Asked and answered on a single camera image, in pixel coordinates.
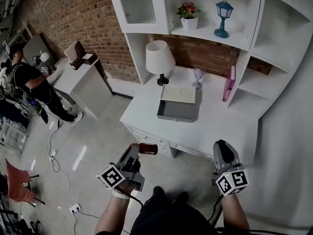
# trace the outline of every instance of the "black lamp base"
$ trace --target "black lamp base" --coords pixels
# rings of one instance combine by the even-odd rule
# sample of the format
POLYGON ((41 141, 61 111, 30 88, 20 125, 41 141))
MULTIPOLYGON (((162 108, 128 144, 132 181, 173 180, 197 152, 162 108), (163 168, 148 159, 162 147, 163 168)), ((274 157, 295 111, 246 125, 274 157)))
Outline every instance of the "black lamp base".
POLYGON ((164 84, 168 84, 169 81, 164 74, 160 74, 160 78, 156 82, 158 85, 163 86, 164 84))

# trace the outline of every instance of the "concrete floor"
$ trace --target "concrete floor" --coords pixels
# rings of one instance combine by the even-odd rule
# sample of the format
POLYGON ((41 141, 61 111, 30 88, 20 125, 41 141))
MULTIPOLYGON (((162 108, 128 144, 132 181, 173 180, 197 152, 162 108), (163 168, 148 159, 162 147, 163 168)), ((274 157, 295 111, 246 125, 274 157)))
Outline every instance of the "concrete floor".
MULTIPOLYGON (((100 216, 112 192, 105 189, 95 175, 109 162, 117 162, 125 149, 136 142, 119 122, 129 102, 129 99, 115 96, 100 120, 85 114, 74 127, 63 123, 52 140, 51 149, 62 145, 56 155, 62 170, 58 173, 53 171, 47 155, 47 145, 56 129, 56 119, 50 117, 46 125, 38 116, 33 117, 22 154, 0 148, 1 173, 6 174, 6 158, 15 167, 28 170, 31 176, 39 174, 40 178, 35 178, 31 185, 38 192, 36 196, 44 200, 46 206, 38 203, 33 208, 28 203, 21 206, 21 203, 10 201, 11 209, 21 212, 27 223, 41 221, 42 233, 49 235, 74 234, 75 217, 68 209, 76 203, 81 205, 83 213, 100 216)), ((162 186, 173 197, 185 190, 190 193, 190 204, 206 218, 210 217, 218 197, 217 189, 211 187, 213 162, 186 153, 178 153, 175 159, 163 155, 141 155, 140 162, 140 172, 146 181, 143 191, 135 192, 138 199, 145 202, 157 185, 162 186)), ((126 215, 125 231, 130 232, 139 210, 140 205, 131 201, 126 215)), ((76 216, 76 234, 93 234, 97 219, 80 213, 76 213, 76 216)))

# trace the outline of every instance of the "black t-shirt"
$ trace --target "black t-shirt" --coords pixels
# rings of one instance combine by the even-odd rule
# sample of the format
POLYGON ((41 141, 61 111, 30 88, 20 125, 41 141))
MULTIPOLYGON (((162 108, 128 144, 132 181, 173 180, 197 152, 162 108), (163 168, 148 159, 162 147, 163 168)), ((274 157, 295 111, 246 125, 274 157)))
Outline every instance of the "black t-shirt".
POLYGON ((42 75, 38 69, 30 66, 29 64, 23 62, 15 64, 12 66, 12 72, 12 83, 15 83, 15 86, 20 87, 27 94, 37 95, 39 93, 45 93, 49 90, 49 83, 46 80, 32 90, 25 85, 30 79, 35 79, 42 75))
MULTIPOLYGON (((218 235, 205 217, 189 205, 169 206, 148 217, 139 214, 131 235, 206 234, 218 235)), ((100 232, 97 235, 111 235, 100 232)))

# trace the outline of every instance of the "lampshade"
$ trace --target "lampshade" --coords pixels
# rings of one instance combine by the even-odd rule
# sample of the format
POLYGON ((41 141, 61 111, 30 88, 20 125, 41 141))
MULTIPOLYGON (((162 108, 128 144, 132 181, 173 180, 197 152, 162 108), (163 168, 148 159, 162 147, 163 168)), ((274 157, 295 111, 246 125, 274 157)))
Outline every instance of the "lampshade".
POLYGON ((165 74, 175 67, 175 59, 165 41, 156 40, 146 45, 146 68, 153 74, 165 74))
POLYGON ((42 53, 41 54, 41 56, 40 56, 40 60, 42 61, 42 62, 46 62, 48 59, 49 59, 49 53, 48 52, 44 52, 44 53, 42 53))
POLYGON ((221 17, 221 18, 229 18, 231 12, 233 11, 233 7, 226 1, 222 1, 222 2, 218 2, 216 4, 217 7, 217 14, 221 17))

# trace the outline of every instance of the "red chair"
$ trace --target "red chair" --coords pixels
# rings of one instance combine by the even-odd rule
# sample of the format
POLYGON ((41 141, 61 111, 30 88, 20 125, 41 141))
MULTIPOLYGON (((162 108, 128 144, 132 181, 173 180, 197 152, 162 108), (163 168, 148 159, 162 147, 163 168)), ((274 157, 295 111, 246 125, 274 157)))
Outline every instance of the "red chair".
POLYGON ((45 205, 45 202, 35 198, 34 193, 30 189, 30 181, 32 178, 39 177, 39 175, 30 177, 28 171, 19 170, 9 163, 7 159, 6 162, 6 172, 8 178, 8 197, 17 202, 28 202, 33 207, 36 207, 34 199, 45 205))

